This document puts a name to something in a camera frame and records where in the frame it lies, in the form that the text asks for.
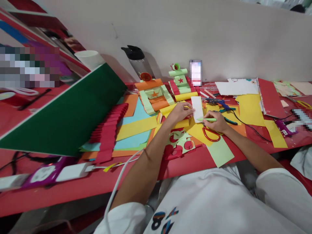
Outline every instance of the green marker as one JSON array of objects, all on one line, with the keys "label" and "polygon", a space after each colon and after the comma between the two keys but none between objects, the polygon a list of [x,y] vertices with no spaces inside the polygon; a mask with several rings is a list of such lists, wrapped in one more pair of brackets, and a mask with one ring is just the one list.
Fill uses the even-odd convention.
[{"label": "green marker", "polygon": [[216,122],[217,121],[216,118],[206,118],[205,120],[210,121],[210,122]]}]

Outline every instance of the water bottle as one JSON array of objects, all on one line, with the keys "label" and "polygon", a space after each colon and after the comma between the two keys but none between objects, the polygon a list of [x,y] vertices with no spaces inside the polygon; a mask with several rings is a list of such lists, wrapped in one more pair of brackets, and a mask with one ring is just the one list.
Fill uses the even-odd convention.
[{"label": "water bottle", "polygon": [[121,47],[121,49],[126,53],[130,64],[132,65],[139,78],[141,78],[142,73],[146,72],[150,74],[153,79],[155,79],[155,75],[149,65],[147,58],[145,58],[143,51],[136,46],[127,46],[128,47]]}]

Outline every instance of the printed logo on shirt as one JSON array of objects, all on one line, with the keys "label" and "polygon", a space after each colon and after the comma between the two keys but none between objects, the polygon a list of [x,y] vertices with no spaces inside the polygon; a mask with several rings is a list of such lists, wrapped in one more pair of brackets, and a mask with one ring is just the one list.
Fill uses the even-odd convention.
[{"label": "printed logo on shirt", "polygon": [[[176,207],[169,213],[169,215],[166,217],[165,220],[167,220],[168,218],[176,215],[177,213],[179,213],[179,211],[177,210],[176,211]],[[161,225],[162,223],[162,220],[163,218],[166,216],[166,213],[165,212],[157,212],[154,214],[153,216],[153,223],[152,223],[152,230],[155,231],[159,228],[159,226]],[[164,224],[164,226],[162,227],[162,231],[161,231],[161,234],[168,234],[173,226],[174,222],[171,223],[171,220],[169,220],[168,222],[166,222]]]}]

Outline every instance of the red star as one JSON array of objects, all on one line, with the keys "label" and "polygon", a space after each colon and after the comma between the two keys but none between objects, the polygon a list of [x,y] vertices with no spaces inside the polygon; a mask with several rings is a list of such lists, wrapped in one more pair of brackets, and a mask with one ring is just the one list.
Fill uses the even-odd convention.
[{"label": "red star", "polygon": [[152,94],[153,97],[157,97],[157,95],[158,95],[158,93],[155,93],[155,91],[154,91],[154,93]]}]

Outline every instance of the white cup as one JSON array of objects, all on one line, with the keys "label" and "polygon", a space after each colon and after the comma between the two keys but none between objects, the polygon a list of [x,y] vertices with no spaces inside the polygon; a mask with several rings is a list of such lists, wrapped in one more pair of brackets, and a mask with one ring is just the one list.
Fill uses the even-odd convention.
[{"label": "white cup", "polygon": [[99,52],[95,50],[79,51],[75,53],[75,56],[91,71],[105,63]]}]

